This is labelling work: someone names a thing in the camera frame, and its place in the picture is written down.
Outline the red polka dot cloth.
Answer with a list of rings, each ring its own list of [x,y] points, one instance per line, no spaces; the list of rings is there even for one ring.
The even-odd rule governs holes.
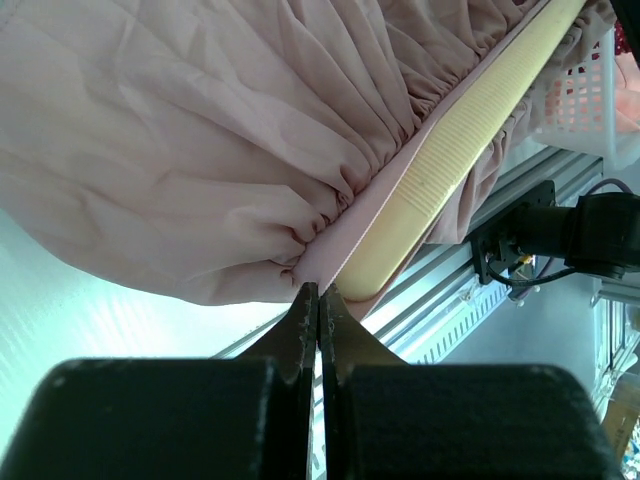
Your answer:
[[[614,32],[615,55],[639,55],[639,17],[618,18]]]

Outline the white plastic basket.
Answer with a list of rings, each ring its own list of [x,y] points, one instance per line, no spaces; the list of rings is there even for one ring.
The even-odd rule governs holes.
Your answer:
[[[583,62],[554,81],[534,134],[541,144],[599,156],[610,171],[639,161],[639,131],[616,129],[614,32],[607,32]]]

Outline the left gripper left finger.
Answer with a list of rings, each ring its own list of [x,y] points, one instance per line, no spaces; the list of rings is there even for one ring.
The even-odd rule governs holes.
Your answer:
[[[306,479],[319,294],[231,360],[72,359],[14,436],[18,479]]]

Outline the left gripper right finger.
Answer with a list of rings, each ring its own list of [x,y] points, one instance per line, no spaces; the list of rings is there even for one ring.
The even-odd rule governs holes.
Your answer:
[[[616,479],[587,392],[545,364],[414,365],[321,296],[331,479]]]

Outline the aluminium mounting rail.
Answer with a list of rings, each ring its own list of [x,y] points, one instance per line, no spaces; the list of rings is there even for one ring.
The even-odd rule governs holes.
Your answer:
[[[364,325],[395,352],[411,326],[471,280],[477,279],[468,243],[424,246]],[[509,298],[445,359],[588,370],[601,339],[590,306],[594,290],[593,280],[575,275],[531,293],[522,305]]]

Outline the salmon pink cloth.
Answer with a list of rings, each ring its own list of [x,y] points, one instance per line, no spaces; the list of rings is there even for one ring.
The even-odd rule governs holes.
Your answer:
[[[621,133],[639,131],[639,67],[630,52],[616,54],[615,114],[616,129]]]

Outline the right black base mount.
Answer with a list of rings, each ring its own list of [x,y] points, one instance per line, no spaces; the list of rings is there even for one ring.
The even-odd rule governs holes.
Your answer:
[[[496,282],[518,294],[572,274],[621,280],[639,271],[639,196],[618,179],[605,179],[573,207],[556,203],[545,180],[468,236],[479,283]],[[508,276],[529,257],[562,260],[565,268],[536,277]]]

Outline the pink pleated skirt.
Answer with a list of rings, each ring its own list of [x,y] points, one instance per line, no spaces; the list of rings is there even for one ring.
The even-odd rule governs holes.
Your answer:
[[[200,305],[330,283],[439,113],[546,1],[5,1],[1,206]]]

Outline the cream plastic hanger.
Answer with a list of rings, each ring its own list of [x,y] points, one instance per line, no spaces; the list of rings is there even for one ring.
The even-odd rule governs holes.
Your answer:
[[[430,129],[406,146],[408,164],[335,279],[355,302],[380,293],[465,179],[582,9],[541,1],[467,79]]]

